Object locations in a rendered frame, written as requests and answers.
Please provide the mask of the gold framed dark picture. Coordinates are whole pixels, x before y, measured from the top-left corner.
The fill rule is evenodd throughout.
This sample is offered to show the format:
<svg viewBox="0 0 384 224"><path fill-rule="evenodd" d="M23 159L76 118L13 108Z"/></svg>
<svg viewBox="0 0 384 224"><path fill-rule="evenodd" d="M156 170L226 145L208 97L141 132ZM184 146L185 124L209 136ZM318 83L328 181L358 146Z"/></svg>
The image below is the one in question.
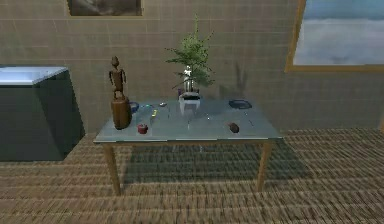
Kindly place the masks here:
<svg viewBox="0 0 384 224"><path fill-rule="evenodd" d="M142 0L67 0L71 16L141 16Z"/></svg>

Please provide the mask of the brown wooden figure statue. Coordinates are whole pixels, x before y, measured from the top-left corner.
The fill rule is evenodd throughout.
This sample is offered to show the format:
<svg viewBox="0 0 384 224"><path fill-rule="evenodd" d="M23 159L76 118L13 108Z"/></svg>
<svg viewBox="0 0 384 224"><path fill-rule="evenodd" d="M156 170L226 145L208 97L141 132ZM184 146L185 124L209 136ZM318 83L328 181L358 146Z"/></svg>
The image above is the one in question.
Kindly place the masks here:
<svg viewBox="0 0 384 224"><path fill-rule="evenodd" d="M113 100L111 102L112 118L117 130L127 128L132 120L130 101L124 94L123 84L126 82L125 71L119 68L119 59L113 56L111 59L112 69L109 71L109 80L114 86Z"/></svg>

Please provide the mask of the green house plant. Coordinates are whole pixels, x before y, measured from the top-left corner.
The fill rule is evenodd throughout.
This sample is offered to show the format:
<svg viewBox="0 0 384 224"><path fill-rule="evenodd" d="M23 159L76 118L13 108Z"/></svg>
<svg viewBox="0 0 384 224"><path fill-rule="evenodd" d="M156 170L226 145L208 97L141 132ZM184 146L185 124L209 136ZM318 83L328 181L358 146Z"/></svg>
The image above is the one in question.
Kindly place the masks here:
<svg viewBox="0 0 384 224"><path fill-rule="evenodd" d="M167 59L166 63L181 64L185 67L183 72L176 72L176 75L180 76L183 81L176 84L175 87L190 83L189 88L192 89L194 84L208 87L214 83L214 79L211 78L214 71L208 65L210 48L208 41L213 32L205 38L201 38L198 23L199 17L195 15L194 30L181 40L178 48L167 48L167 51L174 53L175 56Z"/></svg>

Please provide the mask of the dark blue flat dish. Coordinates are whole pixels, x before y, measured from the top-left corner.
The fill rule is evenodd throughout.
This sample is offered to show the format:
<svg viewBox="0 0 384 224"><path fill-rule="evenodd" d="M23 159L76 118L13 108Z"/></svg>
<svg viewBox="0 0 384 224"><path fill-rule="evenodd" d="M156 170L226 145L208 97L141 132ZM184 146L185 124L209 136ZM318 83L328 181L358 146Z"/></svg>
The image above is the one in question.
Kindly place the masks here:
<svg viewBox="0 0 384 224"><path fill-rule="evenodd" d="M252 107L252 104L249 101L242 99L229 100L228 104L234 109L249 109Z"/></svg>

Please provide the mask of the white plant pot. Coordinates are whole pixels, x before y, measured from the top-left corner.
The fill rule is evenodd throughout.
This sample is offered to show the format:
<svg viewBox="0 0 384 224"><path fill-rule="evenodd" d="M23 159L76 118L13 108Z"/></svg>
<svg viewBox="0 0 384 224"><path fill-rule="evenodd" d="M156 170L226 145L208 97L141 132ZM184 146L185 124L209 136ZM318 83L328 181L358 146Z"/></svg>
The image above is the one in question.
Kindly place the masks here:
<svg viewBox="0 0 384 224"><path fill-rule="evenodd" d="M201 97L196 92L185 92L179 96L179 107L182 115L196 113L201 104Z"/></svg>

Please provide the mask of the glass top wooden table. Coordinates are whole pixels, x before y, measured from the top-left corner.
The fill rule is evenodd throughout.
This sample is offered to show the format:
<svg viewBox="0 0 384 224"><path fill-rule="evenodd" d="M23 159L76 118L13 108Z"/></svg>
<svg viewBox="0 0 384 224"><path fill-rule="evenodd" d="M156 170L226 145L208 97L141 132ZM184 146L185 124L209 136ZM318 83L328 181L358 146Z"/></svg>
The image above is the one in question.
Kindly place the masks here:
<svg viewBox="0 0 384 224"><path fill-rule="evenodd" d="M216 145L257 144L262 145L257 173L256 189L264 187L267 162L274 142L282 135L272 126L261 108L253 103L249 109L231 108L227 100L203 99L196 113L182 115L179 101L168 100L160 107L159 101L141 102L133 114L131 124L122 130L108 120L93 142L102 146L114 193L121 193L114 148L117 146L147 145ZM156 117L151 117L153 110ZM240 131L233 133L228 124L236 123ZM140 134L139 124L146 124L148 132Z"/></svg>

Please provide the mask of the dark green counter cabinet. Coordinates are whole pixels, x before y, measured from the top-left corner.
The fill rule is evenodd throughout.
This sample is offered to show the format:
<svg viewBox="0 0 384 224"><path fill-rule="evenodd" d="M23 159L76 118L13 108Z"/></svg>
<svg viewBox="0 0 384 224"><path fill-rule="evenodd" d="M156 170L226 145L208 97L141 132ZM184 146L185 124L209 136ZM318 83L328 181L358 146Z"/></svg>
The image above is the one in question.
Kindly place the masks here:
<svg viewBox="0 0 384 224"><path fill-rule="evenodd" d="M62 161L84 134L68 68L0 67L0 162Z"/></svg>

